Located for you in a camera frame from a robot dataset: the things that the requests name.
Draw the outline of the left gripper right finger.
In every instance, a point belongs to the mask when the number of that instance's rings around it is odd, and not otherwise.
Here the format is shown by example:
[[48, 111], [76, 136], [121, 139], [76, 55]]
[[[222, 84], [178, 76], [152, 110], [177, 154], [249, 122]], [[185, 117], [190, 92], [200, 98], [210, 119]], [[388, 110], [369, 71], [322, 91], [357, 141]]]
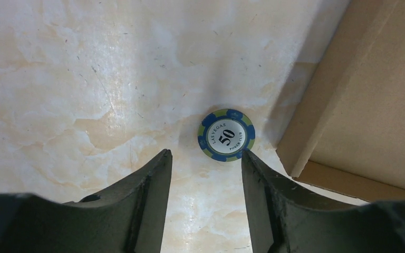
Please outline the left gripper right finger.
[[405, 201], [353, 206], [317, 194], [242, 155], [253, 252], [405, 252]]

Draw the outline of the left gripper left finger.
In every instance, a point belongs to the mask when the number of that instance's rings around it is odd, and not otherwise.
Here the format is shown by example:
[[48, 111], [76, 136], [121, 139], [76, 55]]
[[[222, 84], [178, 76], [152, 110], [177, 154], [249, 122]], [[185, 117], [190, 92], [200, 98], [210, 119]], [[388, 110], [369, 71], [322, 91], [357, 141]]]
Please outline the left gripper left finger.
[[78, 202], [0, 194], [0, 252], [160, 252], [171, 173], [164, 149]]

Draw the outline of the brown cardboard box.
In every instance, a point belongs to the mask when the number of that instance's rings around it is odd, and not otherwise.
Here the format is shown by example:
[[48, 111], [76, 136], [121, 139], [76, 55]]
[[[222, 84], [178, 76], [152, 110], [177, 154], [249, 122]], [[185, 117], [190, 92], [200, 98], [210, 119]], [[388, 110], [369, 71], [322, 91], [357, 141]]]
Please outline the brown cardboard box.
[[296, 181], [405, 200], [405, 1], [352, 1], [276, 152]]

